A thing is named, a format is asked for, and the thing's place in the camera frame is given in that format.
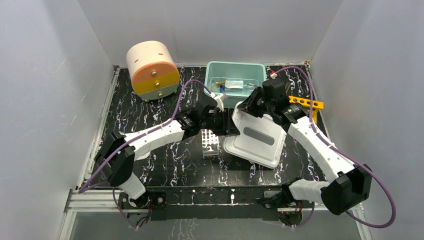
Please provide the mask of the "small clear plastic bag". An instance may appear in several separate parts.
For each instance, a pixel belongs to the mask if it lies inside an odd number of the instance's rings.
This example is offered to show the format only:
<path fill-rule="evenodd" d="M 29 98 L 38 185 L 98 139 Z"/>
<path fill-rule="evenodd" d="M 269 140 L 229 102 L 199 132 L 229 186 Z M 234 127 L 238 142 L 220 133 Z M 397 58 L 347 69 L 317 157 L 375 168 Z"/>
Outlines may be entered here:
<path fill-rule="evenodd" d="M 226 89 L 243 89 L 244 88 L 244 81 L 243 80 L 227 79 L 225 81 L 225 88 Z"/>

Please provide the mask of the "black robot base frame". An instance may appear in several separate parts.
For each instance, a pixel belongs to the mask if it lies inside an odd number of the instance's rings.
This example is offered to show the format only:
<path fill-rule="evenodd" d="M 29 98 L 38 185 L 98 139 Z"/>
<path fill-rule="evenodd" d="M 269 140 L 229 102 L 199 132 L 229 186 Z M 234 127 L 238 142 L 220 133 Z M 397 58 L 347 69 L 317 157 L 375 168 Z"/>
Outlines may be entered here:
<path fill-rule="evenodd" d="M 176 219 L 262 219 L 277 221 L 289 214 L 301 220 L 310 202 L 288 203 L 281 186 L 240 187 L 150 187 L 133 200 L 126 193 L 117 197 L 119 207 L 130 214 L 150 214 L 152 221 Z"/>

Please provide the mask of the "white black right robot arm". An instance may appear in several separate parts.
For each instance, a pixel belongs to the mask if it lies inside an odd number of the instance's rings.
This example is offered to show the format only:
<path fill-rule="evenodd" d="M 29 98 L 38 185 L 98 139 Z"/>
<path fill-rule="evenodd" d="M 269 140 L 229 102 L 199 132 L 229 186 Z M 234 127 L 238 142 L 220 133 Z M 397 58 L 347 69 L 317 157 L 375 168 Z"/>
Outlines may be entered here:
<path fill-rule="evenodd" d="M 282 186 L 282 202 L 295 207 L 300 201 L 325 205 L 334 215 L 340 215 L 369 197 L 372 171 L 338 152 L 335 145 L 319 131 L 310 116 L 311 100 L 293 101 L 278 79 L 265 81 L 234 111 L 261 120 L 269 116 L 270 127 L 279 126 L 296 140 L 319 165 L 326 181 L 295 178 Z"/>

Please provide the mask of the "tan rubber tubing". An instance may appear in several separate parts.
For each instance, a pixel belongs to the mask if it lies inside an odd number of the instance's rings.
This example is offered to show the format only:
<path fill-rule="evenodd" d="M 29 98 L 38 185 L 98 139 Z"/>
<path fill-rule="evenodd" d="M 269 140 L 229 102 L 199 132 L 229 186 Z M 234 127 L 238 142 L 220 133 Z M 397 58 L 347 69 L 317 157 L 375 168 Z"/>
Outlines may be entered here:
<path fill-rule="evenodd" d="M 221 93 L 220 92 L 220 85 L 224 85 L 225 86 L 226 81 L 216 81 L 210 88 L 211 92 L 216 92 L 216 93 Z"/>

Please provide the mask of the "clear well plate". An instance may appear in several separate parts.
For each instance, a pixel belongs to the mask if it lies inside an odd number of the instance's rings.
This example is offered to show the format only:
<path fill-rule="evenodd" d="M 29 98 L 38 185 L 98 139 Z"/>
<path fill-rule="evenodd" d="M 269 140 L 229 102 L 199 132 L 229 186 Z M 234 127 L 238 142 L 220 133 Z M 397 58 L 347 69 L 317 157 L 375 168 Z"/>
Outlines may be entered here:
<path fill-rule="evenodd" d="M 201 130 L 202 157 L 211 159 L 219 155 L 219 137 L 209 129 Z"/>

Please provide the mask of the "yellow test tube rack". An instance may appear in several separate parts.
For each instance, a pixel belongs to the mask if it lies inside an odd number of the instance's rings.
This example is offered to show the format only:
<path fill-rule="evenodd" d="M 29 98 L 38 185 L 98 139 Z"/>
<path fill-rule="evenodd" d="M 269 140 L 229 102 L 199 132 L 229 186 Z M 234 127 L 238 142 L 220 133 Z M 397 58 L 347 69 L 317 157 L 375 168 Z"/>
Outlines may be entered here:
<path fill-rule="evenodd" d="M 296 97 L 292 95 L 289 95 L 288 98 L 290 103 L 299 103 L 308 110 L 310 110 L 310 106 L 312 106 L 312 119 L 316 124 L 318 123 L 318 113 L 320 110 L 324 109 L 324 103 L 322 101 L 314 100 L 311 102 L 308 98 Z"/>

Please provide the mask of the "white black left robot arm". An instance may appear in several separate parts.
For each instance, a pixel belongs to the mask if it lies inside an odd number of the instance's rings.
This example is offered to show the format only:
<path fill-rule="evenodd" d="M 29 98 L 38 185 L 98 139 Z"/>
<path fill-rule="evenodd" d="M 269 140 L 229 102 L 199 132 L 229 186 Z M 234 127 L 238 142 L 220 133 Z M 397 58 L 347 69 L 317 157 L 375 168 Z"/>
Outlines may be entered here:
<path fill-rule="evenodd" d="M 111 132 L 97 152 L 95 163 L 111 187 L 119 187 L 135 207 L 144 208 L 150 198 L 133 172 L 134 162 L 152 150 L 195 136 L 202 129 L 216 136 L 238 136 L 232 113 L 218 97 L 208 97 L 195 107 L 178 110 L 162 124 L 127 135 Z"/>

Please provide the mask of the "white bin lid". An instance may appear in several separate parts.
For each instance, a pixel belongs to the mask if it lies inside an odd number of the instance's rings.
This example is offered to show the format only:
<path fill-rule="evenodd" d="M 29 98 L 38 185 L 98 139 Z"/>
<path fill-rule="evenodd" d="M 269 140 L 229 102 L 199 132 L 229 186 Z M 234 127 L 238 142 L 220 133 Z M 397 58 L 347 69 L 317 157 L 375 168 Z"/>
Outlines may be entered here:
<path fill-rule="evenodd" d="M 226 153 L 252 163 L 274 169 L 278 166 L 287 133 L 275 124 L 271 116 L 254 117 L 235 105 L 232 120 L 239 135 L 229 135 L 223 141 Z"/>

